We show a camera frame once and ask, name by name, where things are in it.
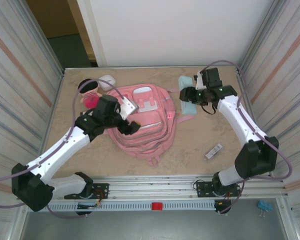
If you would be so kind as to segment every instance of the backpack strap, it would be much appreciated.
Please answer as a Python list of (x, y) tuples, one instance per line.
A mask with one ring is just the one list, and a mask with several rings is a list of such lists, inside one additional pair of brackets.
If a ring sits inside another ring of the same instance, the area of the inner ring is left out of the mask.
[(156, 166), (158, 166), (159, 163), (160, 163), (160, 157), (159, 157), (159, 156), (155, 156), (154, 159), (155, 159), (155, 161), (153, 161), (153, 158), (150, 157), (150, 158), (147, 159), (147, 162), (148, 162), (148, 164), (150, 164), (151, 166), (156, 167)]
[(168, 88), (168, 93), (180, 93), (179, 88)]
[(190, 116), (190, 115), (188, 115), (188, 116), (182, 116), (182, 117), (179, 117), (179, 118), (176, 119), (176, 123), (179, 124), (179, 123), (182, 123), (184, 121), (187, 121), (187, 120), (190, 120), (190, 119), (194, 119), (194, 118), (195, 118), (195, 116)]

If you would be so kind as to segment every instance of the plush toy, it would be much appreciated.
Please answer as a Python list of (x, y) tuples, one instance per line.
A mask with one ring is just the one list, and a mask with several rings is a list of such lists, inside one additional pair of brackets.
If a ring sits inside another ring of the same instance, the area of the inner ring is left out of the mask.
[[(82, 84), (89, 80), (91, 80), (91, 78), (81, 81), (78, 89), (82, 86)], [(80, 90), (80, 94), (82, 96), (80, 102), (83, 103), (88, 109), (94, 109), (98, 104), (99, 98), (102, 97), (102, 94), (98, 93), (98, 88), (98, 83), (94, 81), (88, 83)]]

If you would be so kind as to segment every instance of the white computer mouse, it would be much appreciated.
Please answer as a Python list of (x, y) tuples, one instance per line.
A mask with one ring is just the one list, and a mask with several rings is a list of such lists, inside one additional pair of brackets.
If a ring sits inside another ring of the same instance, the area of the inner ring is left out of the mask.
[[(99, 77), (99, 79), (107, 81), (108, 83), (112, 84), (113, 86), (116, 85), (116, 80), (111, 75), (104, 75), (102, 77)], [(112, 89), (111, 86), (109, 86), (105, 82), (99, 82), (99, 86), (105, 92), (110, 91)]]

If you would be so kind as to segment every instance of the white wall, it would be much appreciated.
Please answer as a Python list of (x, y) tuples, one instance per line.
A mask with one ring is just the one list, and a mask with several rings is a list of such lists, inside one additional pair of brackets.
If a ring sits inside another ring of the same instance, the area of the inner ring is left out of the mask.
[(273, 0), (78, 0), (101, 67), (240, 61)]

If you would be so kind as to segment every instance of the red button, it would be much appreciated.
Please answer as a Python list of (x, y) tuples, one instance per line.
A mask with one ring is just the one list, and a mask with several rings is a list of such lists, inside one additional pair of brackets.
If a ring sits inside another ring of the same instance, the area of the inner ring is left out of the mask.
[(153, 211), (162, 211), (164, 204), (162, 202), (153, 202), (151, 207)]

